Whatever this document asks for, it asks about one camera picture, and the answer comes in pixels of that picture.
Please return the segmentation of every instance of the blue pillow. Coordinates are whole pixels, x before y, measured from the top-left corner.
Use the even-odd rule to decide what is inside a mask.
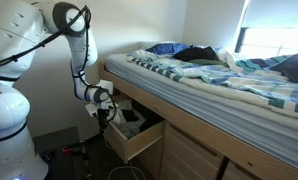
[[[174,55],[187,48],[189,48],[189,46],[187,44],[182,43],[161,43],[156,44],[149,49],[146,49],[146,51],[155,53],[157,55]]]

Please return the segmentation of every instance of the under-bed drawer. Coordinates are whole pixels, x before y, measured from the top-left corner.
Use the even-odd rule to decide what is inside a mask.
[[[222,180],[258,180],[259,178],[246,171],[242,167],[236,165],[234,162],[229,161]]]
[[[103,135],[124,163],[128,163],[130,159],[161,139],[163,129],[164,122],[161,121],[131,139],[127,139],[113,123],[109,123]]]
[[[166,123],[161,179],[215,179],[221,156]]]
[[[146,150],[137,155],[137,159],[151,173],[155,179],[159,179],[163,138],[152,144]]]

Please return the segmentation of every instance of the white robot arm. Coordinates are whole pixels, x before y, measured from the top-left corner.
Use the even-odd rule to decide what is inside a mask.
[[[0,1],[0,179],[39,180],[48,171],[34,150],[26,126],[29,101],[12,87],[29,69],[37,48],[64,35],[72,54],[76,97],[95,104],[111,101],[111,82],[90,85],[85,81],[84,68],[97,60],[96,43],[89,29],[90,17],[87,7],[79,10],[65,2],[31,5],[21,0]],[[51,36],[41,41],[45,33]],[[105,126],[108,111],[101,110],[99,123]]]

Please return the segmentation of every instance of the window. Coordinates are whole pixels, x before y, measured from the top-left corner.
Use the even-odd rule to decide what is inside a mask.
[[[253,58],[298,53],[298,28],[242,28],[236,52]]]

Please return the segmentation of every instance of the wooden bed frame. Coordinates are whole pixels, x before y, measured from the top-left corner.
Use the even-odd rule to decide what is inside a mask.
[[[198,143],[220,153],[222,159],[215,179],[221,179],[222,168],[232,161],[261,179],[298,180],[298,169],[210,125],[203,117],[195,117],[115,76],[106,70],[104,62],[100,63],[100,78],[113,82],[115,89],[156,112]]]

